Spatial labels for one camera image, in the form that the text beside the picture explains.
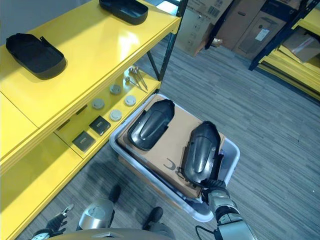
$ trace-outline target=black cable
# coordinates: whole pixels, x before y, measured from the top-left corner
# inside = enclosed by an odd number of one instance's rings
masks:
[[[210,230],[204,228],[203,226],[197,225],[197,226],[195,226],[195,232],[196,232],[196,235],[198,236],[199,240],[202,240],[202,238],[199,235],[198,229],[202,229],[202,230],[205,230],[208,233],[215,234],[215,232],[210,231]]]

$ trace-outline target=yellow shelf board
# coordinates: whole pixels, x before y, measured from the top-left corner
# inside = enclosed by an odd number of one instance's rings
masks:
[[[296,57],[288,48],[280,45],[278,51],[284,53],[289,58],[295,60],[297,63],[301,64],[304,68],[307,68],[320,76],[320,58],[313,57],[309,61],[301,62],[298,57]]]
[[[311,97],[320,100],[320,93],[313,91],[308,86],[305,86],[303,83],[299,82],[296,79],[293,79],[292,77],[286,75],[285,73],[283,73],[277,69],[273,69],[272,67],[269,67],[265,64],[259,64],[258,67],[260,69],[265,70],[268,73],[271,73],[271,74],[277,76],[278,78],[286,81],[287,83],[295,86],[296,88],[304,91],[305,93],[309,94]]]
[[[139,89],[137,86],[125,81],[125,77],[129,76],[128,70],[124,72],[115,82],[112,84],[117,84],[121,86],[121,93],[114,95],[110,93],[109,86],[106,87],[101,93],[99,93],[96,98],[103,99],[104,108],[96,110],[92,107],[92,101],[87,104],[87,107],[80,112],[78,115],[73,115],[67,124],[65,124],[61,129],[56,130],[55,133],[68,144],[79,156],[86,158],[91,154],[91,148],[95,148],[101,143],[101,141],[106,141],[109,136],[108,133],[112,133],[121,122],[126,119],[135,109],[137,109],[156,89],[160,88],[161,82],[152,78],[144,72],[141,75],[148,87],[147,93]],[[141,88],[145,90],[142,83],[140,82]],[[134,106],[127,106],[125,104],[125,98],[127,96],[134,96],[136,98],[136,103]],[[112,121],[109,117],[112,110],[120,110],[122,113],[122,118],[120,121]],[[97,134],[93,129],[89,127],[98,116],[102,116],[110,124],[110,128],[102,136]],[[95,139],[95,143],[86,152],[81,151],[76,145],[73,144],[73,140],[82,132],[86,131],[91,137]]]
[[[67,60],[66,69],[49,80],[32,75],[4,45],[0,47],[0,91],[38,127],[1,156],[1,175],[167,34],[177,33],[179,17],[141,2],[148,6],[148,16],[140,25],[118,19],[92,0],[31,30],[38,38],[44,36]]]
[[[50,134],[1,176],[1,239],[15,239],[108,141],[114,129],[160,87],[161,82],[145,73],[142,73],[142,76],[148,86],[147,92],[132,85],[126,85],[119,96],[108,98],[106,95],[109,88],[105,89],[96,96],[105,100],[103,109],[95,112],[91,108],[91,103],[88,103],[88,107],[78,115],[72,116],[70,122],[60,131],[56,130],[55,133]],[[136,104],[132,107],[125,106],[123,103],[128,95],[136,97]],[[107,119],[111,109],[121,110],[120,121],[112,122]],[[111,127],[102,136],[88,129],[88,124],[98,115],[105,117],[111,123]],[[96,140],[86,153],[82,153],[75,145],[70,144],[67,137],[68,133],[81,133],[83,130],[87,130]]]
[[[2,93],[1,102],[1,146],[0,156],[8,153],[28,136],[32,135],[38,128],[24,116]]]
[[[303,27],[304,29],[320,36],[320,10],[317,8],[312,9],[305,18],[300,19],[293,26],[293,29],[297,26]]]
[[[320,92],[320,75],[309,70],[283,52],[279,50],[273,51],[266,56],[263,61],[300,81],[308,88],[313,89],[316,92]]]
[[[52,133],[1,176],[1,239],[15,239],[82,162]]]

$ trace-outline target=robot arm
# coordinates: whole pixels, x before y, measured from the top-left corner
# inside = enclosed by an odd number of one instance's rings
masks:
[[[225,188],[215,188],[208,193],[208,204],[218,226],[213,233],[216,240],[258,240]]]

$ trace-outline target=black shelf post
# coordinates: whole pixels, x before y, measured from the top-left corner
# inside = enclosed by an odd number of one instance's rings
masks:
[[[181,0],[181,1],[166,0],[166,1],[178,6],[178,9],[177,9],[177,12],[176,12],[176,16],[177,17],[181,17],[181,22],[180,22],[179,27],[178,27],[178,32],[179,32],[179,29],[180,29],[180,26],[181,26],[181,23],[182,23],[182,18],[184,16],[186,8],[187,8],[188,0]],[[150,60],[152,68],[153,68],[153,70],[155,72],[156,78],[159,81],[162,81],[164,79],[164,75],[165,75],[165,72],[166,72],[166,69],[167,69],[167,66],[168,66],[168,63],[169,63],[169,59],[170,59],[172,50],[174,49],[174,45],[175,45],[175,42],[176,42],[177,34],[178,33],[176,33],[176,34],[170,33],[169,42],[168,42],[168,45],[166,47],[166,51],[165,51],[165,55],[164,55],[164,59],[163,59],[162,65],[161,65],[160,72],[158,71],[158,68],[156,66],[155,60],[152,57],[151,51],[149,50],[147,52],[148,58]]]

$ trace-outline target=gray wall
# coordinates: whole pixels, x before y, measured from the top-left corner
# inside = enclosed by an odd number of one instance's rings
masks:
[[[90,0],[0,0],[0,45]]]

